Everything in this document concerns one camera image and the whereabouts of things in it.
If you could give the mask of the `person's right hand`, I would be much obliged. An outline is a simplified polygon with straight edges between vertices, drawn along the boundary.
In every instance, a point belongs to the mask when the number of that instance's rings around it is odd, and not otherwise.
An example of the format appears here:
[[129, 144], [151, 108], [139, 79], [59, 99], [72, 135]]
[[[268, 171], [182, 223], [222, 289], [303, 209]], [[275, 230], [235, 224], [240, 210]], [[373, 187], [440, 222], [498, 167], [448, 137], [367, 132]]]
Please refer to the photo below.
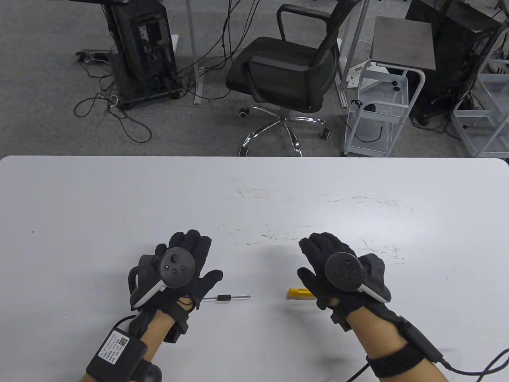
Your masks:
[[349, 331], [347, 317], [362, 307], [393, 320], [395, 314], [387, 308], [391, 296], [384, 284], [381, 258], [374, 253], [358, 257], [346, 243], [327, 232], [313, 233], [300, 240], [299, 246], [313, 269], [301, 267], [297, 275], [320, 310], [332, 309], [335, 324]]

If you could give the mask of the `person's left hand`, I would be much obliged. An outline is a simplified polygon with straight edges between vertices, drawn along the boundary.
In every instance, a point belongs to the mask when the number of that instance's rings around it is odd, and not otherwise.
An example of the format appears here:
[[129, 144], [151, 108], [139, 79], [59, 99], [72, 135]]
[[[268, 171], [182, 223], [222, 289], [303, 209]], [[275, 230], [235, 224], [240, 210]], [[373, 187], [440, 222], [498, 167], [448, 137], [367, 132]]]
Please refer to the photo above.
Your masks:
[[153, 255], [142, 255], [129, 272], [132, 310], [154, 308], [169, 314], [178, 301], [198, 309], [202, 299], [223, 278], [212, 270], [201, 275], [212, 241], [196, 230], [177, 232], [168, 244], [159, 244]]

